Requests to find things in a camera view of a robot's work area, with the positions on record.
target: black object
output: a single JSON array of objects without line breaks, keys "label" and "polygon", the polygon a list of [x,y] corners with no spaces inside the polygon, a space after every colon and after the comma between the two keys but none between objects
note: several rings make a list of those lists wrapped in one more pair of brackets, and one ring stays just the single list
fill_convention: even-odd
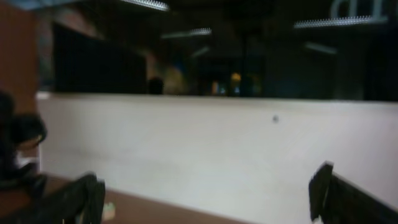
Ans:
[{"label": "black object", "polygon": [[275,0],[237,0],[225,5],[231,19],[265,19],[273,15]]},{"label": "black object", "polygon": [[147,93],[144,57],[59,24],[53,35],[56,92]]},{"label": "black object", "polygon": [[395,210],[333,174],[333,166],[321,166],[309,184],[311,220],[324,224],[398,223]]},{"label": "black object", "polygon": [[151,95],[162,95],[163,88],[164,84],[161,78],[153,78],[148,82],[148,91]]},{"label": "black object", "polygon": [[0,190],[23,188],[33,199],[39,199],[47,178],[35,174],[35,164],[19,168],[16,147],[25,141],[35,140],[36,144],[43,141],[47,135],[44,122],[37,114],[14,115],[12,97],[1,91],[0,118]]},{"label": "black object", "polygon": [[105,198],[105,183],[87,174],[48,197],[7,217],[2,224],[100,224]]}]

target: brown floor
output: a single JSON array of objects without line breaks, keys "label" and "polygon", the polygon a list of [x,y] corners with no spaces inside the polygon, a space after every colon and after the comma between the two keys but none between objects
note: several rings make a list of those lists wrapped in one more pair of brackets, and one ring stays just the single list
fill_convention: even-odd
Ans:
[{"label": "brown floor", "polygon": [[[49,180],[47,192],[53,192],[65,183],[67,181],[52,177]],[[115,204],[116,217],[114,220],[104,224],[243,224],[227,218],[208,215],[112,190],[106,191],[105,202],[113,202]]]}]

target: small hole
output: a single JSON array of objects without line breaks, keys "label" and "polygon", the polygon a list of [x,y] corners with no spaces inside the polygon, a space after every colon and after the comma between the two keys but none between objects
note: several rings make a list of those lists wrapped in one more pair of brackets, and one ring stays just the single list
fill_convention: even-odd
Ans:
[{"label": "small hole", "polygon": [[272,120],[273,120],[274,123],[278,123],[279,122],[279,117],[277,115],[274,115]]}]

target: ceiling light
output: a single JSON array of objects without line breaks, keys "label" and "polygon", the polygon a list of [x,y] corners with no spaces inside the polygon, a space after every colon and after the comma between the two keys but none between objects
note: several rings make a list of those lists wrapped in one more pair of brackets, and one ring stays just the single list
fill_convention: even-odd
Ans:
[{"label": "ceiling light", "polygon": [[161,39],[179,38],[179,37],[192,37],[198,35],[211,35],[210,28],[193,29],[186,32],[174,32],[170,34],[162,34]]},{"label": "ceiling light", "polygon": [[342,17],[333,19],[317,19],[310,21],[295,22],[295,29],[314,28],[314,27],[331,27],[331,26],[352,26],[358,24],[382,24],[387,22],[386,19],[374,19],[372,16],[355,16]]},{"label": "ceiling light", "polygon": [[153,1],[153,0],[122,0],[122,1],[137,4],[140,6],[149,7],[152,9],[161,10],[161,11],[168,11],[170,9],[168,4],[166,4],[164,2]]}]

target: brown wall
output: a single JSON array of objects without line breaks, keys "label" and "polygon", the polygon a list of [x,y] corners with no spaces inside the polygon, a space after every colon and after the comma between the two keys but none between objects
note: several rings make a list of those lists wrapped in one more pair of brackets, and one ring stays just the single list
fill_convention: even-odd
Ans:
[{"label": "brown wall", "polygon": [[37,85],[34,16],[0,2],[0,89],[14,97],[17,113],[36,112]]}]

